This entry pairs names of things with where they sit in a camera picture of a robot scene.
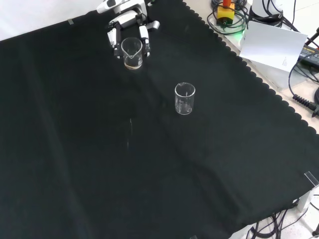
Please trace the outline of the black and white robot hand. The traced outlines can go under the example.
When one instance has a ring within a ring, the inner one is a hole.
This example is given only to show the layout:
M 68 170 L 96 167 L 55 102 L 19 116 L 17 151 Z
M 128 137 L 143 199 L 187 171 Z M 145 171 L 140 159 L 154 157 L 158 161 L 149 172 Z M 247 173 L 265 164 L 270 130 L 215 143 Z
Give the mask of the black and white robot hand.
M 148 57 L 151 53 L 149 31 L 157 30 L 160 22 L 155 20 L 148 22 L 149 18 L 139 12 L 137 9 L 129 10 L 111 20 L 107 28 L 107 36 L 110 46 L 113 49 L 114 56 L 121 58 L 123 56 L 121 48 L 122 38 L 121 30 L 136 24 L 139 27 L 140 39 L 142 41 L 143 53 Z

